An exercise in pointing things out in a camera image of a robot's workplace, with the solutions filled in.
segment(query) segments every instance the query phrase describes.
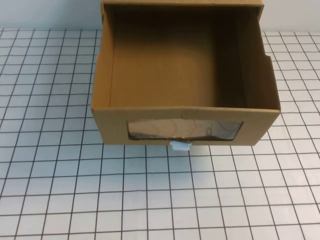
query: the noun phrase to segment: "white surface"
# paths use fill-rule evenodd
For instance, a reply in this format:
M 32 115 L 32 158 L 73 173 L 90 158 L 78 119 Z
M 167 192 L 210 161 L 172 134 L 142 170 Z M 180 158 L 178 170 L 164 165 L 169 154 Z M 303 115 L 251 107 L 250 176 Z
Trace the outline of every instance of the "white surface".
M 103 145 L 100 37 L 0 29 L 0 240 L 319 239 L 320 34 L 263 33 L 282 115 L 256 146 L 189 152 Z
M 100 0 L 1 0 L 0 28 L 101 29 Z M 264 0 L 263 31 L 320 32 L 319 0 Z

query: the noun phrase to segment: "cardboard box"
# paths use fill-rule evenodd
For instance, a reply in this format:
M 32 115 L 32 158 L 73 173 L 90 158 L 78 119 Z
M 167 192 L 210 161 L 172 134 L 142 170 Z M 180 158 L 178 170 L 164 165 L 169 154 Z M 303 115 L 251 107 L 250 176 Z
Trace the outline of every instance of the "cardboard box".
M 104 144 L 253 146 L 280 114 L 261 0 L 102 0 Z

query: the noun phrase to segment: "cardboard edge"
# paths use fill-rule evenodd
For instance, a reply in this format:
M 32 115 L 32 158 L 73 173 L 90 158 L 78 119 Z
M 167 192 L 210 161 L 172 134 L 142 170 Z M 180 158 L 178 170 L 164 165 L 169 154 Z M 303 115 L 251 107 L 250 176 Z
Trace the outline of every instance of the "cardboard edge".
M 276 88 L 276 101 L 278 103 L 277 111 L 279 111 L 281 113 L 281 103 L 280 103 L 280 97 L 279 97 L 279 91 L 278 91 L 278 87 L 277 87 L 277 80 L 276 80 L 276 76 L 275 76 L 275 71 L 274 71 L 274 67 L 272 65 L 272 59 L 268 55 L 265 55 L 264 57 L 265 57 L 266 64 L 268 64 L 269 68 L 271 69 L 271 74 L 273 76 L 272 82 L 273 82 L 274 87 Z
M 102 24 L 105 15 L 105 5 L 164 5 L 164 6 L 251 6 L 258 8 L 257 17 L 258 21 L 262 16 L 264 10 L 264 3 L 262 0 L 246 0 L 243 3 L 239 3 L 239 0 L 101 0 L 100 10 Z
M 195 107 L 195 106 L 164 106 L 164 107 L 92 107 L 93 111 L 141 111 L 141 110 L 178 110 L 178 111 L 227 111 L 247 113 L 281 113 L 280 109 L 259 109 L 259 108 L 233 108 L 233 107 Z

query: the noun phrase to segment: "open cardboard box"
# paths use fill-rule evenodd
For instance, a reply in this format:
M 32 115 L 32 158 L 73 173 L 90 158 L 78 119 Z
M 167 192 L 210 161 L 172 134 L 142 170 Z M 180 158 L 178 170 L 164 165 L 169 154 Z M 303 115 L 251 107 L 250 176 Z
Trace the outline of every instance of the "open cardboard box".
M 104 144 L 255 145 L 280 114 L 261 0 L 102 0 Z

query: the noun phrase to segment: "white tab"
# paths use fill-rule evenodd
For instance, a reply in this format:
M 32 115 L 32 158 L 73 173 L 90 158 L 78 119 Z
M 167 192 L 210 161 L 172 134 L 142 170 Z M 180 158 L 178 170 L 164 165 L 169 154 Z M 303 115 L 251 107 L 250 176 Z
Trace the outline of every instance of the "white tab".
M 176 151 L 189 151 L 192 143 L 171 141 L 170 145 L 172 146 L 172 149 Z

